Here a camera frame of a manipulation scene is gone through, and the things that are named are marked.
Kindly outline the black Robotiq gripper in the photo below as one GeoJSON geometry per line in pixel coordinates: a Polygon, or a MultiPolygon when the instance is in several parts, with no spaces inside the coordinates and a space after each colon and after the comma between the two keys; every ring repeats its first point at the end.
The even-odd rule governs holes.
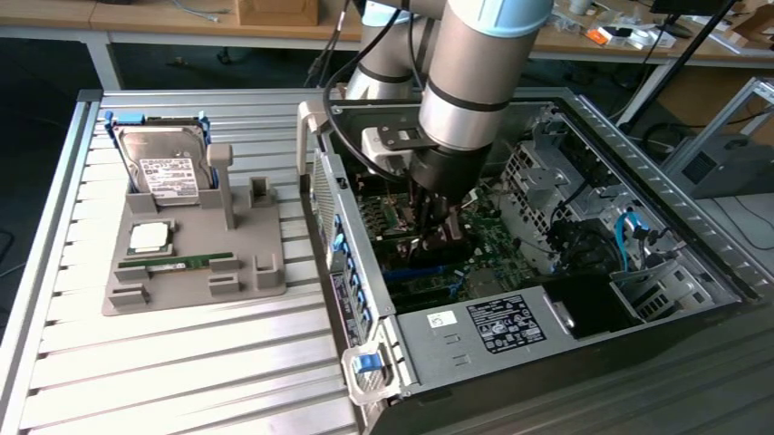
{"type": "Polygon", "coordinates": [[[419,245],[444,247],[464,240],[457,222],[461,199],[476,187],[492,145],[477,150],[443,146],[415,150],[408,175],[419,245]]]}

